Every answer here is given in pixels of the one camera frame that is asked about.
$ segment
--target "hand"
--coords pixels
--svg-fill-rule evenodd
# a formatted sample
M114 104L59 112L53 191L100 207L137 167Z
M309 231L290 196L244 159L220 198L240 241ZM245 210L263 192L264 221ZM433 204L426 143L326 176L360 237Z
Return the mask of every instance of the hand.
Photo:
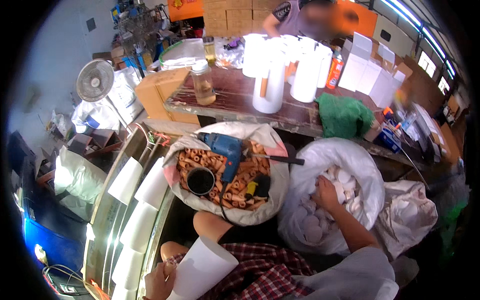
M165 300L173 290L176 266L163 262L158 263L152 272L145 275L145 297L149 300Z
M335 186L325 178L325 176L320 175L315 183L316 191L312 195L312 199L324 210L331 212L339 208L341 205L338 203L336 196Z

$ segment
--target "glass jar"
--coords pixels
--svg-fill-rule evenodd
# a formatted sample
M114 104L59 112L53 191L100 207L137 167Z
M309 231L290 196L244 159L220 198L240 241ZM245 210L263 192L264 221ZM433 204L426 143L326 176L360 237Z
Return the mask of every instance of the glass jar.
M200 105L209 105L215 102L215 89L213 87L212 69L206 60L197 61L192 66L192 79L195 97Z
M213 66L215 64L215 45L213 36L204 36L204 50L205 50L205 58L208 62L209 66Z

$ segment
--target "spray can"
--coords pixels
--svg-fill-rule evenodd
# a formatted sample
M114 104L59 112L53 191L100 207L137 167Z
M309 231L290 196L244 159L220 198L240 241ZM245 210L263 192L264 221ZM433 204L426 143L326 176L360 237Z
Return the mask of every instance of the spray can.
M326 87L334 89L340 78L340 73L343 68L343 59L340 51L335 50L334 57L332 58L332 65L330 66L330 71L328 72Z

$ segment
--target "green towel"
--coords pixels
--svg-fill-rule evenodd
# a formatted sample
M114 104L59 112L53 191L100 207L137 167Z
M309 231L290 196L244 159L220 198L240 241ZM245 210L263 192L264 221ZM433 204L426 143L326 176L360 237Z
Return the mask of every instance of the green towel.
M316 100L324 138L363 137L370 129L375 116L363 103L351 97L337 97L323 93Z

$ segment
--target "blue drill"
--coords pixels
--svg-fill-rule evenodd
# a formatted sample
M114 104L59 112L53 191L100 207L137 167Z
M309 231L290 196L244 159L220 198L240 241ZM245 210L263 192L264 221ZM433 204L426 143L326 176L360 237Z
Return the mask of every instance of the blue drill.
M205 132L199 133L198 139L207 144L213 153L225 157L225 171L221 180L224 183L232 182L240 163L242 140L225 134Z

